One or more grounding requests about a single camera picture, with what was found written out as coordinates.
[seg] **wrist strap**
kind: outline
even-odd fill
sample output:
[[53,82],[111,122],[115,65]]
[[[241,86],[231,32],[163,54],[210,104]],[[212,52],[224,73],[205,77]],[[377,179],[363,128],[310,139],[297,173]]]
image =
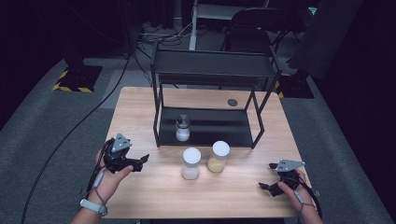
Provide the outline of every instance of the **wrist strap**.
[[88,208],[88,209],[92,210],[93,212],[96,212],[102,216],[107,215],[107,207],[102,204],[93,203],[86,199],[83,199],[79,203],[79,206]]

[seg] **jar with yellow contents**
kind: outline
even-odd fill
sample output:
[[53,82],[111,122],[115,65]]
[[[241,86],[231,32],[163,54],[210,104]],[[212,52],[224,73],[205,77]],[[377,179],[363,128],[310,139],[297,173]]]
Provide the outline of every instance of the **jar with yellow contents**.
[[230,146],[224,141],[217,141],[213,144],[213,151],[207,161],[207,168],[213,173],[222,172],[229,153]]

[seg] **plastic jar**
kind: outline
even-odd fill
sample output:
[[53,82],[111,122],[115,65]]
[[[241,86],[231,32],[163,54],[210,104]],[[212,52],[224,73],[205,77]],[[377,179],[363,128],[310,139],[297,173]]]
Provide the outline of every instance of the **plastic jar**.
[[187,115],[179,115],[176,120],[176,138],[184,142],[190,138],[190,120]]
[[188,180],[196,179],[199,175],[199,161],[201,152],[195,147],[187,148],[183,153],[181,175]]
[[213,173],[219,173],[224,170],[227,155],[230,153],[230,146],[224,141],[218,141],[213,144],[213,151],[207,161],[207,168]]

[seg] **wooden table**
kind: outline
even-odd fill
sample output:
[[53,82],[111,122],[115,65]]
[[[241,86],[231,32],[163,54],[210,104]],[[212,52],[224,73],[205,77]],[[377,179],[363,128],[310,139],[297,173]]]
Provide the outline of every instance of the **wooden table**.
[[[164,89],[168,104],[230,107],[228,99],[245,102],[248,91]],[[264,92],[257,92],[262,99]],[[185,180],[180,174],[185,147],[157,147],[153,133],[155,106],[151,88],[123,88],[107,139],[122,133],[133,145],[127,157],[150,154],[141,173],[128,175],[109,200],[106,218],[297,217],[286,195],[272,197],[259,182],[274,184],[278,176],[268,167],[280,159],[300,161],[290,126],[276,94],[262,111],[265,133],[258,145],[232,147],[222,173],[211,173],[206,162],[210,147],[198,147],[200,175]],[[252,133],[258,131],[251,112]]]

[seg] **black stand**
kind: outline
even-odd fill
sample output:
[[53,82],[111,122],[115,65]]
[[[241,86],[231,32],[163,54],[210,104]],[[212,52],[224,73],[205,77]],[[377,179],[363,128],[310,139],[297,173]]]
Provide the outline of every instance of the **black stand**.
[[279,97],[314,99],[314,94],[306,82],[308,73],[297,70],[294,75],[281,75],[277,80],[276,91]]
[[57,1],[42,0],[37,3],[38,12],[58,40],[68,67],[61,74],[53,90],[93,92],[93,87],[99,77],[102,66],[89,66],[83,63],[73,44],[70,34],[66,31],[61,18],[61,10]]

